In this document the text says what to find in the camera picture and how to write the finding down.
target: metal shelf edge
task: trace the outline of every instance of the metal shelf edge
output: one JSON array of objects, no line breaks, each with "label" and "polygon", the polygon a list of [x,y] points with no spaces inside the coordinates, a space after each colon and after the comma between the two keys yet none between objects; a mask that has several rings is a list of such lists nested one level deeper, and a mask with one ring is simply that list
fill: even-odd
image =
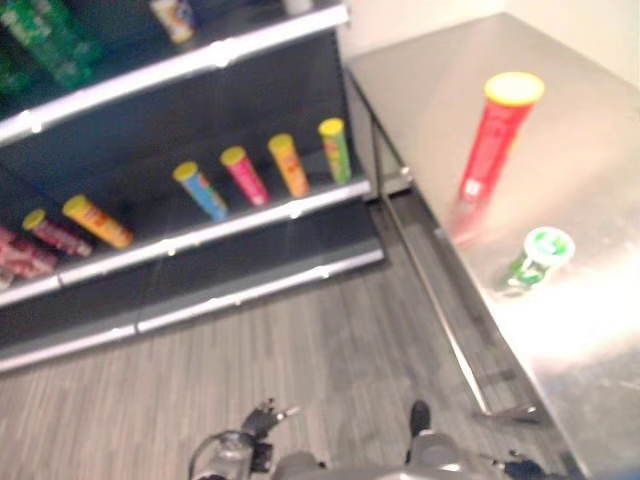
[{"label": "metal shelf edge", "polygon": [[371,190],[367,179],[360,179],[348,185],[333,188],[329,191],[312,194],[309,197],[290,200],[282,205],[251,212],[222,223],[181,233],[173,237],[163,238],[146,245],[115,253],[102,260],[86,265],[69,267],[50,277],[43,278],[26,285],[0,292],[0,308],[17,303],[27,298],[61,289],[74,283],[99,277],[121,270],[125,267],[141,264],[162,256],[173,256],[178,251],[217,240],[223,237],[246,232],[258,227],[285,219],[295,219],[322,208],[344,202],[352,198],[362,197]]},{"label": "metal shelf edge", "polygon": [[293,40],[346,23],[349,13],[340,3],[287,19],[189,53],[80,89],[0,121],[0,147],[40,133],[74,115],[108,102],[208,70],[225,68],[244,58]]},{"label": "metal shelf edge", "polygon": [[73,352],[79,352],[91,347],[97,347],[105,343],[115,342],[124,338],[133,337],[136,334],[134,325],[126,327],[113,328],[111,330],[79,338],[71,342],[62,343],[52,347],[35,350],[33,352],[16,355],[15,357],[0,360],[0,372],[8,372],[17,368],[26,367],[34,363],[42,362],[52,358],[67,355]]},{"label": "metal shelf edge", "polygon": [[212,298],[209,301],[198,305],[168,313],[155,318],[150,318],[139,322],[137,327],[129,325],[121,328],[114,328],[103,333],[91,335],[60,345],[43,348],[33,352],[16,355],[0,360],[0,372],[7,372],[17,368],[25,367],[34,363],[42,362],[52,358],[60,357],[70,353],[86,350],[98,345],[115,342],[124,338],[133,337],[138,334],[149,332],[156,328],[170,325],[180,321],[189,320],[203,313],[211,313],[223,308],[232,307],[242,302],[263,297],[271,293],[276,293],[288,288],[304,285],[316,280],[329,278],[330,276],[349,270],[363,267],[384,259],[384,251],[381,248],[370,252],[355,255],[350,258],[338,260],[326,265],[319,265],[308,270],[279,278],[271,282],[263,283],[255,287],[247,288],[220,298]]},{"label": "metal shelf edge", "polygon": [[167,313],[166,315],[140,321],[137,324],[138,331],[148,332],[149,330],[189,320],[204,313],[211,313],[234,305],[240,305],[246,301],[264,297],[288,288],[304,285],[315,280],[324,280],[339,273],[369,265],[382,259],[384,259],[384,252],[381,248],[378,248],[370,252],[331,262],[326,265],[318,265],[300,273],[279,278],[239,292],[224,295],[222,297],[211,298],[205,302],[191,305],[187,308]]}]

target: table leg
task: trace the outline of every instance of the table leg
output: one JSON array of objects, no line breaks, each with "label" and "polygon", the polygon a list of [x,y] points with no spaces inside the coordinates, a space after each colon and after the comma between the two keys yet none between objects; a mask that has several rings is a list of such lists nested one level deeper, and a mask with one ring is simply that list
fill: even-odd
[{"label": "table leg", "polygon": [[[376,181],[381,181],[382,173],[380,171],[381,161],[380,161],[380,143],[379,143],[380,127],[374,118],[371,119],[371,125],[372,125],[371,133],[373,135],[372,141],[373,141],[374,168],[376,169],[376,172],[375,172]],[[435,289],[433,288],[433,285],[431,284],[431,281],[429,280],[429,277],[427,276],[426,272],[420,265],[420,262],[418,261],[418,256],[415,253],[415,250],[413,249],[409,240],[405,236],[404,230],[402,228],[402,222],[400,221],[400,217],[395,211],[393,204],[391,202],[391,199],[384,192],[384,188],[382,185],[378,185],[378,195],[379,195],[378,198],[380,199],[382,205],[384,206],[384,208],[389,213],[389,216],[391,217],[391,221],[400,237],[402,245],[404,246],[405,250],[409,255],[411,264],[414,270],[416,271],[416,274],[418,275],[418,278],[420,279],[422,286],[426,290],[427,295],[429,296],[431,303],[433,304],[433,307],[436,311],[436,316],[438,317],[438,320],[440,321],[440,324],[444,329],[445,335],[447,336],[447,340],[449,341],[449,344],[451,345],[451,349],[453,350],[453,354],[456,358],[456,361],[458,362],[458,366],[460,367],[462,375],[464,376],[467,384],[469,385],[469,388],[471,389],[471,393],[473,394],[473,397],[475,398],[476,403],[480,408],[480,411],[485,415],[490,415],[491,411],[489,410],[489,407],[484,398],[484,395],[482,394],[482,390],[480,389],[480,385],[478,384],[478,381],[473,373],[471,364],[467,360],[467,357],[464,355],[462,348],[460,348],[460,342],[458,342],[458,338],[453,332],[453,328],[451,327],[451,324],[449,323],[449,320],[445,315],[442,305],[440,304],[437,298]]]}]

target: yellow lid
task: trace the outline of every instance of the yellow lid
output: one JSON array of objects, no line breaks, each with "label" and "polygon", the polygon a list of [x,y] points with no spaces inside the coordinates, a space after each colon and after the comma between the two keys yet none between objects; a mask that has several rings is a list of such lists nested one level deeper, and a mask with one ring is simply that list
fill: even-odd
[{"label": "yellow lid", "polygon": [[47,213],[42,208],[35,209],[29,215],[24,217],[24,220],[22,221],[22,228],[24,228],[25,230],[36,228],[40,224],[40,222],[44,220],[46,214]]},{"label": "yellow lid", "polygon": [[344,122],[341,118],[327,118],[318,126],[320,135],[332,136],[338,135],[344,131]]},{"label": "yellow lid", "polygon": [[228,166],[238,163],[246,156],[247,152],[245,152],[244,148],[236,145],[234,147],[229,147],[222,152],[222,155],[220,155],[220,161],[223,165]]},{"label": "yellow lid", "polygon": [[291,147],[293,147],[293,137],[288,133],[279,133],[269,140],[269,150],[272,153]]},{"label": "yellow lid", "polygon": [[62,207],[62,213],[64,213],[65,215],[71,215],[76,210],[83,208],[87,203],[89,203],[87,197],[82,194],[75,195],[67,200],[67,202],[64,204],[64,206]]},{"label": "yellow lid", "polygon": [[184,162],[178,165],[173,171],[173,178],[179,182],[184,182],[187,178],[193,177],[198,171],[196,162]]},{"label": "yellow lid", "polygon": [[491,77],[484,92],[500,105],[520,107],[537,102],[544,93],[544,82],[531,73],[505,72]]}]

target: green bottle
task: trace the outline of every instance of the green bottle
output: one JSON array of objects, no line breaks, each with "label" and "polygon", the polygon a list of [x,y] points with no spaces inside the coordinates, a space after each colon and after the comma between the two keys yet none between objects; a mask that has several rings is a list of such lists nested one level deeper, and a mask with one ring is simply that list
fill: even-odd
[{"label": "green bottle", "polygon": [[91,69],[67,56],[53,41],[53,29],[32,8],[28,0],[0,3],[0,23],[43,65],[55,80],[67,88],[91,79]]},{"label": "green bottle", "polygon": [[30,0],[31,7],[52,28],[55,44],[74,60],[90,64],[102,57],[97,42],[74,28],[71,12],[60,0]]},{"label": "green bottle", "polygon": [[21,72],[11,59],[0,52],[0,93],[16,95],[31,83],[31,78]]}]

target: blue chip canister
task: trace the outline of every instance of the blue chip canister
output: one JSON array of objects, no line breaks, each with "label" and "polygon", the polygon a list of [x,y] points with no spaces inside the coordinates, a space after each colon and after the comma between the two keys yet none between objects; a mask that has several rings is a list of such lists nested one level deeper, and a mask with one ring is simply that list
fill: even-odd
[{"label": "blue chip canister", "polygon": [[173,178],[215,221],[227,218],[229,211],[227,204],[211,187],[209,180],[202,174],[196,162],[184,162],[178,165],[173,171]]}]

